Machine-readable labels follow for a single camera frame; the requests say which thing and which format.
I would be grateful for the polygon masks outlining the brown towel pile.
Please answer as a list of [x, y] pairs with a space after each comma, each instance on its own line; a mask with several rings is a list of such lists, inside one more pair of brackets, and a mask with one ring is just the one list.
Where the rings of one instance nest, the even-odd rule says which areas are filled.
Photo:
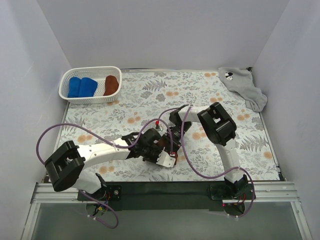
[[[167, 152], [168, 154], [171, 153], [171, 139], [169, 135], [163, 135], [159, 142], [157, 143], [158, 146], [164, 147], [164, 151]], [[172, 143], [172, 152], [173, 152], [173, 157], [174, 157], [174, 163], [171, 165], [171, 167], [174, 167], [177, 164], [177, 159], [178, 159], [178, 150], [180, 148], [180, 144], [176, 143], [173, 141]]]

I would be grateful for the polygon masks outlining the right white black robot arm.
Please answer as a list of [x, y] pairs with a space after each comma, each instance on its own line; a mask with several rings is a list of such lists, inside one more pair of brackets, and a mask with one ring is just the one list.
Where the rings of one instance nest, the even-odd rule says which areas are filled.
[[206, 176], [198, 172], [188, 157], [186, 160], [191, 169], [204, 179], [217, 179], [224, 176], [226, 195], [237, 199], [244, 194], [248, 185], [246, 172], [241, 168], [236, 151], [237, 126], [223, 106], [215, 102], [208, 106], [183, 105], [169, 114], [169, 121], [180, 128], [181, 147], [184, 154], [186, 148], [184, 133], [192, 123], [200, 123], [207, 138], [216, 146], [220, 155], [224, 172], [216, 176]]

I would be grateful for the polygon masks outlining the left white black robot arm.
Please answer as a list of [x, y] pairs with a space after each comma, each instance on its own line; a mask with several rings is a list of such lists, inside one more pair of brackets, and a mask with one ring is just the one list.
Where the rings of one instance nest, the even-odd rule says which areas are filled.
[[75, 145], [71, 141], [63, 143], [45, 162], [44, 166], [54, 191], [69, 188], [83, 190], [95, 200], [106, 196], [106, 182], [96, 173], [85, 169], [114, 160], [142, 157], [145, 161], [166, 167], [170, 156], [165, 148], [158, 145], [160, 134], [149, 129], [144, 135], [134, 132], [111, 142], [92, 145]]

